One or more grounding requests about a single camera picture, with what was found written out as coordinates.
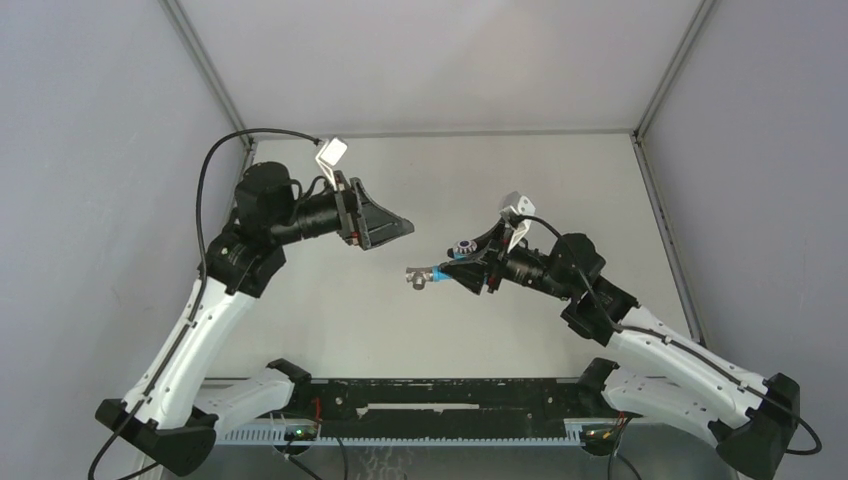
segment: blue object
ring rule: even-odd
[[[436,265],[435,267],[433,267],[433,281],[434,281],[434,282],[441,282],[442,280],[450,280],[450,279],[451,279],[451,277],[449,277],[449,276],[448,276],[447,274],[445,274],[445,273],[442,273],[442,271],[441,271],[441,270],[439,270],[439,266],[438,266],[438,265]]]

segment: black base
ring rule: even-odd
[[[119,399],[103,400],[94,417],[114,432],[129,415],[125,408],[126,404]],[[185,427],[161,430],[131,418],[120,436],[182,477],[196,470],[209,456],[215,445],[212,425],[217,419],[216,415],[206,415],[193,409]]]
[[[765,382],[766,397],[796,415],[801,411],[801,387],[795,380],[778,373]],[[709,427],[718,439],[716,452],[728,465],[754,480],[771,480],[798,428],[791,415],[763,401],[747,412],[751,419],[737,429],[720,421]]]
[[[322,432],[353,438],[514,439],[565,436],[568,418],[616,418],[599,391],[555,378],[313,380],[312,401],[286,415],[314,418]],[[473,409],[369,409],[369,404],[470,404]]]

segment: white bracket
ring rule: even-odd
[[[671,425],[691,433],[711,447],[716,446],[709,423],[717,420],[718,415],[677,385],[618,368],[610,373],[604,386],[602,395],[612,408]]]
[[[315,155],[315,161],[324,173],[324,177],[333,186],[333,190],[338,190],[336,184],[336,175],[334,173],[336,164],[341,160],[342,155],[347,151],[347,143],[339,137],[333,137],[324,142],[318,153]]]
[[[710,352],[692,340],[680,335],[659,321],[645,307],[632,308],[620,323],[625,330],[614,333],[607,344],[611,358],[629,370],[642,375],[659,375],[686,391],[686,395],[698,399],[712,415],[720,418],[731,428],[738,428],[750,419],[746,412],[756,409],[762,400],[740,388],[725,376],[713,370],[700,359],[675,347],[667,340],[686,345],[710,362],[718,365],[733,377],[747,383],[751,388],[765,395],[767,387],[763,377],[728,362]],[[652,330],[662,335],[659,339],[653,335],[626,327],[638,327]]]
[[[514,213],[516,215],[535,215],[536,206],[533,205],[533,202],[531,202],[526,195],[522,195],[519,192],[512,192],[504,197],[501,202],[500,212],[501,216],[509,213]],[[527,235],[527,232],[530,231],[530,220],[522,220],[517,227],[511,228],[512,236],[509,239],[507,252],[512,251],[513,247],[518,245],[518,242],[520,242],[521,239],[524,238],[524,235]]]
[[[139,401],[144,402],[135,414],[141,423],[154,420],[158,424],[157,428],[163,430],[185,426],[209,365],[233,327],[256,301],[242,292],[228,294],[227,286],[214,278],[208,280],[203,298],[197,300],[200,283],[200,280],[194,281],[189,297],[192,300],[189,300],[144,376],[124,396],[128,408]],[[200,306],[194,321],[189,323],[188,316],[195,301],[199,301]],[[144,391],[154,372],[175,344],[177,346],[173,357],[162,371],[156,388],[145,395]]]
[[[204,413],[218,415],[217,438],[250,423],[256,417],[288,405],[294,384],[273,368],[220,390],[201,390],[194,405]]]

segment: metal frame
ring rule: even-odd
[[[180,39],[183,41],[186,51],[189,56],[191,56],[194,65],[197,67],[197,70],[200,72],[200,75],[209,87],[210,92],[212,92],[212,96],[215,97],[215,102],[221,107],[224,115],[226,115],[227,120],[233,127],[233,130],[244,130],[244,121],[241,119],[241,116],[233,103],[232,97],[230,97],[229,92],[227,92],[227,89],[224,87],[224,82],[221,81],[221,76],[212,64],[212,60],[209,58],[209,53],[200,41],[200,37],[197,35],[197,31],[189,21],[188,15],[186,15],[185,9],[180,1],[159,0],[159,5],[162,6],[162,10],[165,11],[165,14],[171,21],[171,25],[174,26],[174,30],[176,30]],[[250,143],[252,142],[251,139],[242,138],[241,140],[245,148],[250,147]]]
[[[660,84],[657,85],[657,89],[654,91],[654,94],[651,96],[651,100],[648,102],[648,107],[645,109],[645,113],[642,114],[642,118],[639,119],[639,124],[636,125],[636,128],[633,131],[633,136],[635,137],[634,141],[642,142],[642,140],[644,140],[645,134],[651,127],[651,123],[653,123],[654,118],[656,118],[657,112],[662,106],[666,96],[668,96],[668,92],[674,84],[674,80],[680,74],[680,71],[683,70],[686,60],[692,53],[695,41],[700,37],[707,21],[712,17],[712,13],[715,11],[715,7],[720,1],[721,0],[701,0],[701,4],[698,5],[695,15],[689,22],[689,26],[686,27],[686,32],[683,34],[683,38],[680,40],[680,44],[678,44],[677,50],[675,50],[674,55],[671,58],[671,62],[669,62],[668,67],[666,67],[665,72],[660,79]]]
[[[710,18],[712,18],[716,7],[721,0],[702,0],[695,15],[689,22],[680,44],[677,46],[671,61],[666,67],[659,85],[657,85],[645,112],[642,114],[639,124],[630,134],[630,140],[633,144],[633,151],[636,154],[636,160],[639,163],[639,169],[642,172],[642,179],[645,182],[645,188],[648,191],[648,198],[651,202],[651,208],[654,210],[654,218],[657,221],[657,227],[660,231],[663,247],[665,248],[668,263],[671,267],[671,274],[674,278],[674,283],[677,286],[677,292],[680,296],[680,303],[683,307],[683,313],[686,316],[686,322],[689,324],[689,330],[693,340],[707,346],[708,335],[705,332],[703,323],[700,320],[700,315],[692,293],[690,284],[686,279],[685,268],[681,261],[678,242],[674,234],[674,229],[671,226],[666,208],[666,202],[663,200],[662,193],[655,180],[655,175],[651,167],[650,158],[645,152],[645,136],[648,133],[654,119],[662,107],[663,102],[668,97],[671,87],[675,80],[680,75],[686,65],[686,61],[692,54],[692,50],[696,41],[700,38]]]
[[[376,132],[376,133],[344,133],[344,132],[318,132],[319,136],[331,137],[338,135],[341,138],[435,138],[435,137],[521,137],[537,135],[629,135],[633,130],[630,128],[577,128],[577,129],[540,129],[540,130],[452,130],[432,132]]]
[[[232,383],[207,380],[203,389]],[[292,445],[335,446],[339,437],[346,446],[370,447],[580,447],[584,428],[619,420],[600,394],[570,378],[312,379],[298,388],[285,411],[242,425],[216,444],[285,445],[317,412],[317,437]]]

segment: small metal object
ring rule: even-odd
[[[412,288],[416,290],[424,290],[424,285],[427,282],[433,281],[433,267],[407,267],[406,282],[412,284]]]
[[[466,255],[471,255],[477,250],[477,242],[474,240],[462,240],[456,242],[456,245],[453,246],[453,254],[454,256],[464,257]]]

